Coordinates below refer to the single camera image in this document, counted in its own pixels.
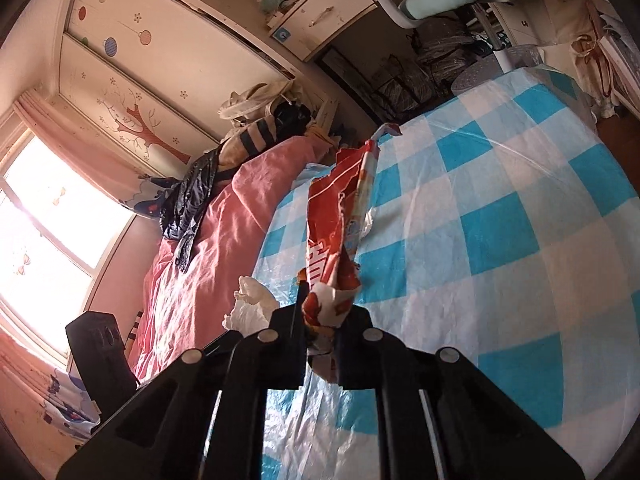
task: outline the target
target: tree painting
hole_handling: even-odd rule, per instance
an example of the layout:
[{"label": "tree painting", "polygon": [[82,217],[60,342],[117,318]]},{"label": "tree painting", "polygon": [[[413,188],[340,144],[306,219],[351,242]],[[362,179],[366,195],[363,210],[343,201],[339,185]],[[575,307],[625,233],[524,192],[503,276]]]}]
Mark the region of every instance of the tree painting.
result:
[{"label": "tree painting", "polygon": [[103,117],[100,117],[99,120],[103,126],[114,132],[123,132],[133,136],[132,139],[129,139],[126,136],[120,136],[120,141],[132,142],[136,150],[141,150],[143,152],[143,158],[145,160],[148,160],[149,158],[149,146],[155,144],[171,153],[175,158],[180,160],[181,163],[187,164],[191,158],[189,155],[168,145],[154,133],[154,129],[160,124],[160,121],[154,119],[156,110],[153,109],[148,113],[148,126],[142,118],[142,113],[138,107],[138,101],[142,98],[140,94],[134,94],[129,89],[129,94],[133,97],[133,109],[129,108],[125,104],[126,97],[121,94],[120,89],[114,80],[111,81],[111,84],[116,87],[116,89],[111,93],[118,97],[118,100],[120,101],[119,105],[114,105],[108,100],[108,92],[106,90],[104,91],[105,98],[98,99],[98,102],[107,109],[111,118],[116,122],[117,128],[113,128],[107,124],[107,121]]}]

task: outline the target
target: drawer handle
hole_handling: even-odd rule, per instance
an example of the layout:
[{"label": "drawer handle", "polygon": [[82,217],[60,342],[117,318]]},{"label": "drawer handle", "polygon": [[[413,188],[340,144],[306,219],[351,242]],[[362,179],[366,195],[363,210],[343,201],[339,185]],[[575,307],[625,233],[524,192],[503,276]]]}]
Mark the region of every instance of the drawer handle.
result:
[{"label": "drawer handle", "polygon": [[318,23],[320,20],[322,20],[332,10],[334,10],[334,6],[327,7],[320,14],[318,14],[318,16],[314,20],[311,20],[309,22],[309,27],[313,27],[316,23]]}]

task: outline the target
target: screw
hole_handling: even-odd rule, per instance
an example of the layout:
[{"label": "screw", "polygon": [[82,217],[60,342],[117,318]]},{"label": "screw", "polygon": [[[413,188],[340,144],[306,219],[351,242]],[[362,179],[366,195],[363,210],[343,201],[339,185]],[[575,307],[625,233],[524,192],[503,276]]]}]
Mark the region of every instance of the screw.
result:
[{"label": "screw", "polygon": [[460,353],[455,348],[446,347],[440,350],[440,359],[446,363],[455,363],[460,359]]},{"label": "screw", "polygon": [[362,333],[363,338],[372,343],[375,343],[376,341],[380,341],[382,339],[382,335],[383,335],[382,330],[378,328],[367,328]]},{"label": "screw", "polygon": [[261,343],[273,343],[278,338],[278,333],[273,328],[265,328],[258,334]]},{"label": "screw", "polygon": [[193,365],[202,359],[202,352],[197,348],[192,348],[191,350],[184,352],[180,359],[182,359],[182,362],[185,364]]}]

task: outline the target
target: white bag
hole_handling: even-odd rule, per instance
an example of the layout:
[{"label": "white bag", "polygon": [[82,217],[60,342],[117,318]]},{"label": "white bag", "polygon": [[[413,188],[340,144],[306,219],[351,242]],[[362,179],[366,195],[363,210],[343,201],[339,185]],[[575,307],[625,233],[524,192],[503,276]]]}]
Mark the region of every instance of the white bag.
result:
[{"label": "white bag", "polygon": [[239,289],[234,293],[236,304],[222,326],[227,330],[238,330],[243,337],[269,327],[271,314],[280,303],[269,289],[251,276],[240,276]]},{"label": "white bag", "polygon": [[543,0],[554,30],[553,43],[570,43],[582,34],[593,34],[584,0]]}]

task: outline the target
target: white tissue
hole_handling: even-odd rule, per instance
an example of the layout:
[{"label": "white tissue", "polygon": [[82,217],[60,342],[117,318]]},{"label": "white tissue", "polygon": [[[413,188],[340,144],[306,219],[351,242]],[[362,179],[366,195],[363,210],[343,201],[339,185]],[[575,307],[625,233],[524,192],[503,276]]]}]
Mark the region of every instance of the white tissue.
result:
[{"label": "white tissue", "polygon": [[268,328],[271,313],[280,308],[280,303],[269,289],[251,276],[240,276],[239,289],[234,292],[236,304],[230,316],[225,315],[222,326],[227,330],[238,330],[247,337]]}]

